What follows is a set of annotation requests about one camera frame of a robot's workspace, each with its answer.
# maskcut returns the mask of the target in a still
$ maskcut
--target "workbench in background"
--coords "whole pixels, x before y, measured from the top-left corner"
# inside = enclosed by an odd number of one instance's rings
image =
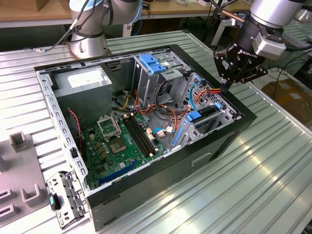
[[[229,5],[230,12],[248,10],[250,6],[241,0]],[[150,6],[150,16],[143,10],[142,19],[163,19],[207,16],[210,7],[198,3],[181,5],[175,0],[168,2],[154,1]],[[68,0],[49,0],[38,12],[0,6],[0,28],[71,24],[71,12]]]

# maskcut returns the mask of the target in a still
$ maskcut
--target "wooden shelf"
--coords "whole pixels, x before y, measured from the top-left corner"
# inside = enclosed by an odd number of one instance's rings
[[[0,21],[70,19],[68,0],[49,0],[38,12],[0,6]]]
[[[231,12],[249,10],[250,6],[243,1],[237,1],[225,9]],[[164,1],[154,1],[151,3],[150,11],[151,15],[166,15],[166,14],[199,14],[199,13],[208,13],[210,6],[202,6],[198,3],[191,3],[189,5],[181,5],[175,0],[168,2]],[[143,15],[148,15],[146,10],[143,11]]]
[[[181,5],[174,0],[169,2],[154,1],[151,3],[151,15],[166,14],[200,14],[209,12],[210,7],[204,7],[198,3],[190,5]],[[242,1],[237,1],[226,9],[231,12],[248,10],[249,5]],[[27,21],[27,20],[67,20],[71,18],[71,11],[68,0],[49,0],[47,4],[38,12],[0,6],[0,22],[1,21]]]

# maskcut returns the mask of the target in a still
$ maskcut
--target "label sticker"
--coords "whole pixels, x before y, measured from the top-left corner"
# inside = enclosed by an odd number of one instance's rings
[[[301,99],[302,97],[298,93],[290,94],[294,99]]]
[[[172,127],[170,127],[170,126],[168,126],[165,130],[167,131],[167,132],[169,132],[169,133],[171,133],[172,132]]]
[[[169,66],[169,63],[168,62],[162,62],[161,65],[165,67],[165,66]]]
[[[281,83],[279,85],[282,86],[284,89],[290,89],[291,88],[288,84]]]
[[[79,86],[92,84],[96,82],[103,81],[103,77],[100,71],[85,72],[77,75],[72,75],[68,77],[68,82],[72,88]]]

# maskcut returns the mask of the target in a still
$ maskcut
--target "cardboard box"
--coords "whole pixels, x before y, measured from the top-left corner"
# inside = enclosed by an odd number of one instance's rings
[[[262,88],[272,98],[275,81]],[[312,95],[292,79],[281,80],[277,84],[274,101],[303,123],[312,127]]]
[[[49,0],[0,0],[0,5],[39,11]]]

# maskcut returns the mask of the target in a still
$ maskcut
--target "open computer tower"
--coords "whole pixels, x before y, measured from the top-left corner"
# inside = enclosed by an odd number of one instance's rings
[[[35,68],[70,172],[48,183],[65,229],[95,230],[217,158],[256,116],[179,46]]]

